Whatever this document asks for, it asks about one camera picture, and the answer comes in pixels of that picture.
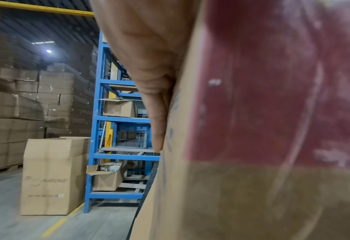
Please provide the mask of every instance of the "pallet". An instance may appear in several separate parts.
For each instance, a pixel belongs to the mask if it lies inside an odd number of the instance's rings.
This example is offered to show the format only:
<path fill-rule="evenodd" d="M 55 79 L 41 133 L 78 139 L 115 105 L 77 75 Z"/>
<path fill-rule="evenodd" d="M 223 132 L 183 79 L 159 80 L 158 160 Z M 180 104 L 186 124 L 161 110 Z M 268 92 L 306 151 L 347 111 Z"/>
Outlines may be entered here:
<path fill-rule="evenodd" d="M 3 167 L 3 168 L 0 168 L 0 173 L 1 173 L 1 172 L 15 171 L 15 170 L 18 170 L 18 169 L 20 169 L 20 168 L 22 168 L 22 167 L 23 167 L 23 163 L 17 164 L 17 165 L 13 165 L 13 166 Z"/>

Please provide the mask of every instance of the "yellow beam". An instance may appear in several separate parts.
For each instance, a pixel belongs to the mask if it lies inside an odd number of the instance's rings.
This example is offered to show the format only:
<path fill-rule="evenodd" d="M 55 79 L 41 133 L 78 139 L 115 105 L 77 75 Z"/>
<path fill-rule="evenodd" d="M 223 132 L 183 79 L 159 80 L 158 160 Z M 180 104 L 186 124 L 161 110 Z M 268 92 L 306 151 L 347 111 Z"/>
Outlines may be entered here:
<path fill-rule="evenodd" d="M 42 12 L 48 12 L 48 13 L 68 14 L 68 15 L 76 15 L 76 16 L 82 16 L 82 17 L 94 17 L 93 12 L 89 12 L 89 11 L 71 10 L 71 9 L 65 9 L 65 8 L 53 8 L 53 7 L 46 7 L 46 6 L 16 3 L 16 2 L 0 1 L 0 7 L 16 8 L 16 9 L 29 10 L 29 11 L 42 11 Z"/>

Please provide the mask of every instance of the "blue shelving rack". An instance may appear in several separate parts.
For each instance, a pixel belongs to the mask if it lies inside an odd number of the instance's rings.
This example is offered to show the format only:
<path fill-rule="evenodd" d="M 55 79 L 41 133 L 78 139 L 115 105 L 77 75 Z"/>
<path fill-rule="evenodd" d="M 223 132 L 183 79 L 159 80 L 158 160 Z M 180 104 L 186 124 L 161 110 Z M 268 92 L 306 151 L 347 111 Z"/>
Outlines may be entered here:
<path fill-rule="evenodd" d="M 109 59 L 112 64 L 116 65 L 118 68 L 118 77 L 116 80 L 104 79 L 105 63 Z M 153 156 L 148 154 L 143 155 L 125 155 L 116 154 L 116 152 L 108 153 L 107 148 L 99 148 L 100 138 L 102 135 L 100 133 L 100 126 L 103 122 L 111 122 L 111 128 L 113 129 L 113 141 L 112 146 L 115 147 L 117 143 L 117 131 L 146 131 L 147 132 L 147 147 L 152 147 L 151 145 L 151 128 L 150 120 L 148 118 L 128 118 L 128 117 L 106 117 L 102 116 L 103 104 L 104 102 L 100 99 L 104 98 L 104 90 L 111 91 L 116 94 L 117 97 L 126 98 L 131 100 L 138 100 L 141 98 L 140 94 L 127 94 L 121 93 L 111 88 L 110 85 L 119 86 L 134 86 L 132 81 L 122 81 L 122 76 L 126 74 L 125 69 L 115 60 L 108 44 L 103 42 L 102 33 L 100 33 L 99 38 L 99 52 L 97 57 L 97 71 L 96 71 L 96 84 L 95 84 L 95 101 L 93 106 L 93 120 L 92 120 L 92 133 L 91 133 L 91 147 L 89 152 L 88 165 L 96 165 L 98 159 L 110 159 L 115 160 L 136 160 L 136 161 L 146 161 L 150 164 L 145 164 L 145 175 L 150 175 L 151 172 L 151 162 L 159 161 L 159 156 Z M 93 191 L 93 177 L 88 175 L 86 181 L 85 190 L 85 202 L 84 202 L 84 213 L 88 213 L 91 210 L 92 202 L 95 199 L 141 199 L 143 193 L 127 193 L 127 192 L 97 192 Z"/>

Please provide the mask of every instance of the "yellow floor line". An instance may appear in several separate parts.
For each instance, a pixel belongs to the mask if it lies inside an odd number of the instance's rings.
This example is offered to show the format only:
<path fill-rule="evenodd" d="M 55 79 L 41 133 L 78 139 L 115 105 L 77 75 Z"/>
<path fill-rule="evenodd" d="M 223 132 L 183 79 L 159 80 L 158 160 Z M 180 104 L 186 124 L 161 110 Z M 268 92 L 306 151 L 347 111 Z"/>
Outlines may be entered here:
<path fill-rule="evenodd" d="M 47 238 L 49 237 L 53 232 L 55 232 L 56 229 L 58 229 L 63 223 L 67 221 L 67 218 L 62 218 L 60 219 L 57 223 L 55 223 L 50 229 L 48 229 L 42 236 L 41 238 Z"/>
<path fill-rule="evenodd" d="M 84 206 L 84 203 L 82 203 L 80 206 L 78 206 L 75 210 L 73 210 L 70 214 L 68 214 L 69 216 L 74 215 L 78 210 L 80 210 L 82 207 Z M 65 221 L 67 221 L 68 218 L 62 218 L 60 219 L 57 223 L 55 223 L 50 229 L 48 229 L 42 236 L 40 236 L 41 238 L 47 238 L 49 237 L 53 232 L 56 231 L 56 229 L 58 229 L 63 223 L 65 223 Z"/>

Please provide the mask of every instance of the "concrete floor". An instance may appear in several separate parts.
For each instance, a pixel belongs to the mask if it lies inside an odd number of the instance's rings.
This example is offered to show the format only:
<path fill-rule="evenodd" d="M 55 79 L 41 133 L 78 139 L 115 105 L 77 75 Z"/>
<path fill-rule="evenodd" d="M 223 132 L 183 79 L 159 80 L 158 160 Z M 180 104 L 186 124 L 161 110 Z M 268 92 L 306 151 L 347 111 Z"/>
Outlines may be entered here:
<path fill-rule="evenodd" d="M 19 216 L 21 179 L 22 170 L 0 173 L 0 240 L 35 240 L 45 233 L 49 240 L 126 239 L 137 207 L 96 206 L 69 217 Z"/>

